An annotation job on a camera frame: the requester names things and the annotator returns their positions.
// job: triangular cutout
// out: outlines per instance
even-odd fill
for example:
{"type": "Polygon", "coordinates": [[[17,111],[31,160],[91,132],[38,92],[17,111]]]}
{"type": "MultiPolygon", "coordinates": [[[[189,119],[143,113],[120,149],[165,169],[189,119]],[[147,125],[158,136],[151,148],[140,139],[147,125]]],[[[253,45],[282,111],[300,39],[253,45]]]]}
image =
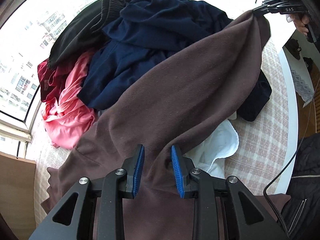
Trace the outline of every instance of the triangular cutout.
{"type": "Polygon", "coordinates": [[[53,216],[53,222],[69,226],[71,224],[73,211],[75,210],[78,193],[73,193],[63,204],[59,211],[53,216]]]}
{"type": "Polygon", "coordinates": [[[256,209],[254,204],[247,198],[244,193],[239,192],[239,199],[244,213],[244,219],[247,225],[252,225],[263,221],[262,214],[259,212],[259,210],[256,209]]]}

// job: plaid tablecloth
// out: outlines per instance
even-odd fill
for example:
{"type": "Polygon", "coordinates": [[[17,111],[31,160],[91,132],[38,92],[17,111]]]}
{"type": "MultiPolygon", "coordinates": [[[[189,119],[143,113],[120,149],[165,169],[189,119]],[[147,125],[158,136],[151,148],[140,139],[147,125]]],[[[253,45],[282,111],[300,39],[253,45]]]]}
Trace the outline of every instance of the plaid tablecloth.
{"type": "MultiPolygon", "coordinates": [[[[263,51],[263,72],[272,87],[269,102],[254,122],[238,118],[232,125],[239,134],[240,145],[234,156],[226,160],[225,175],[236,175],[256,195],[262,194],[264,186],[281,170],[286,153],[288,134],[288,103],[282,69],[272,41],[263,51]]],[[[32,142],[28,145],[26,158],[37,163],[34,205],[37,225],[46,216],[40,206],[49,197],[47,167],[59,168],[70,151],[54,148],[41,122],[41,109],[32,129],[32,142]]],[[[275,182],[270,193],[277,186],[275,182]]]]}

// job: black shoe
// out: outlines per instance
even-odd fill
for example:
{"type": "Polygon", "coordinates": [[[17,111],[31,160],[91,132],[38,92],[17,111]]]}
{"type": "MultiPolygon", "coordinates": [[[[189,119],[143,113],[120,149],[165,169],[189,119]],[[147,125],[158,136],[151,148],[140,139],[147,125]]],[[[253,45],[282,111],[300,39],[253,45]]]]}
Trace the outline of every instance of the black shoe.
{"type": "Polygon", "coordinates": [[[303,57],[303,60],[304,60],[304,63],[306,64],[308,72],[310,74],[312,71],[313,59],[310,57],[303,57]]]}
{"type": "Polygon", "coordinates": [[[298,60],[300,59],[301,48],[299,47],[299,43],[297,40],[289,39],[284,46],[291,53],[292,56],[294,56],[298,60]]]}

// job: navy blue shirt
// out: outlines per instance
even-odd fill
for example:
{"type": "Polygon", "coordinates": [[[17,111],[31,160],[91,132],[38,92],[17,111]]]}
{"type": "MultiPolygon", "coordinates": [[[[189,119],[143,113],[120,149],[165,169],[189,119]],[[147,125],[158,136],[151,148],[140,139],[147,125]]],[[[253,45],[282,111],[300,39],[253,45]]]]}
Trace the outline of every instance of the navy blue shirt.
{"type": "Polygon", "coordinates": [[[93,56],[78,97],[88,107],[107,109],[155,65],[231,21],[204,1],[132,0],[103,28],[110,42],[93,56]]]}

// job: window pane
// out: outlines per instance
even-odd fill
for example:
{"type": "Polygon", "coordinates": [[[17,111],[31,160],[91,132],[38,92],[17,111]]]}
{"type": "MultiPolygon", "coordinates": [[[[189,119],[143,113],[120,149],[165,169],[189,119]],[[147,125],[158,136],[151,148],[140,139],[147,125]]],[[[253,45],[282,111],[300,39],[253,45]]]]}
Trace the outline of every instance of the window pane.
{"type": "Polygon", "coordinates": [[[0,110],[23,120],[37,66],[73,18],[96,0],[27,0],[0,30],[0,110]]]}
{"type": "Polygon", "coordinates": [[[17,156],[19,141],[0,135],[0,152],[17,156]]]}

